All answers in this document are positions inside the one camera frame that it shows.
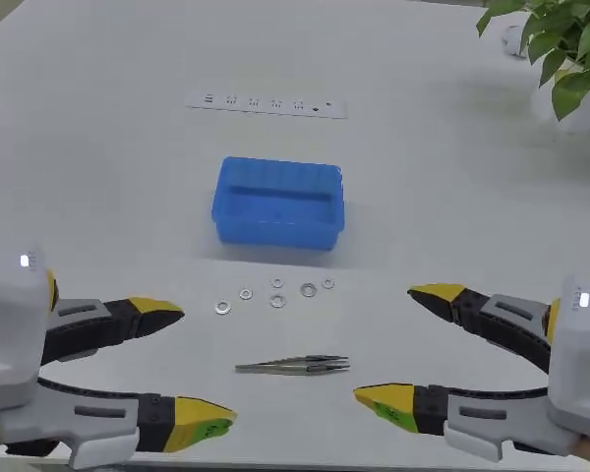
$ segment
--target green plant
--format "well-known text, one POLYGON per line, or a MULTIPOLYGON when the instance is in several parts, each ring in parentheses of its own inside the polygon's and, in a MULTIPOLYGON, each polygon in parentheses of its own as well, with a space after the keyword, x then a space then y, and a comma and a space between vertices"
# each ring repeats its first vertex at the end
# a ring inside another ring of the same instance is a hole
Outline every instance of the green plant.
POLYGON ((540 87, 555 76, 553 108, 561 120, 590 91, 590 0, 490 0, 476 25, 479 35, 493 17, 517 11, 530 13, 520 50, 528 46, 531 64, 546 56, 540 87))

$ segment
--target socket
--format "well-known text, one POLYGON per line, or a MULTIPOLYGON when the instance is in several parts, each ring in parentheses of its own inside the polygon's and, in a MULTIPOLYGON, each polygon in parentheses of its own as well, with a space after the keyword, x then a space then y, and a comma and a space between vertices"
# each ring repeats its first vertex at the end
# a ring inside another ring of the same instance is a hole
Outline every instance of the socket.
POLYGON ((309 116, 345 119, 347 106, 339 100, 287 99, 238 95, 235 93, 194 92, 188 96, 186 106, 208 110, 267 113, 271 115, 309 116))

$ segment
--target white table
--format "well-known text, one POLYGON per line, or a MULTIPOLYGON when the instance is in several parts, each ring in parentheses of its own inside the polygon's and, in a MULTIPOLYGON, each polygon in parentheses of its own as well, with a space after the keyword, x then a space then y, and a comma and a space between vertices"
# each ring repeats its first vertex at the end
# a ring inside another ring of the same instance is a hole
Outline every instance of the white table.
MULTIPOLYGON (((449 281, 550 301, 568 272, 590 280, 590 139, 536 123, 537 71, 501 52, 511 19, 479 40, 480 15, 399 0, 25 2, 0 25, 0 233, 37 238, 65 297, 141 294, 187 311, 178 327, 44 374, 238 412, 226 437, 149 456, 162 461, 490 467, 377 418, 351 391, 543 385, 404 290, 449 281), (349 119, 185 108, 197 90, 331 95, 349 119), (230 154, 340 165, 338 247, 299 259, 221 247, 209 207, 230 154), (267 303, 274 276, 286 281, 280 311, 267 303), (326 276, 333 290, 297 293, 326 276), (213 312, 220 298, 234 304, 227 317, 213 312), (349 355, 353 369, 232 371, 317 352, 349 355)), ((508 449, 499 467, 589 466, 508 449)))

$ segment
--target metal tweezers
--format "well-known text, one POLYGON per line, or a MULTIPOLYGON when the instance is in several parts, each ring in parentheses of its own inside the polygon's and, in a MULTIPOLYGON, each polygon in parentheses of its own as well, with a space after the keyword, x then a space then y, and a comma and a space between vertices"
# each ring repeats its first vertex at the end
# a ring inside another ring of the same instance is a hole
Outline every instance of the metal tweezers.
POLYGON ((313 355, 289 357, 259 364, 236 366, 236 372, 253 374, 277 374, 283 376, 318 376, 349 369, 348 358, 344 356, 313 355))

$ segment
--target blue plastic basket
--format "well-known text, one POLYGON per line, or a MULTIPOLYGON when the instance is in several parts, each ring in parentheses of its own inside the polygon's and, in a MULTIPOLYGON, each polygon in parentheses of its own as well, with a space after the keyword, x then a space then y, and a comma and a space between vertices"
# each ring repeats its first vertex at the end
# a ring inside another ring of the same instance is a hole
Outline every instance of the blue plastic basket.
POLYGON ((345 226, 341 169, 226 157, 212 220, 223 243, 329 251, 345 226))

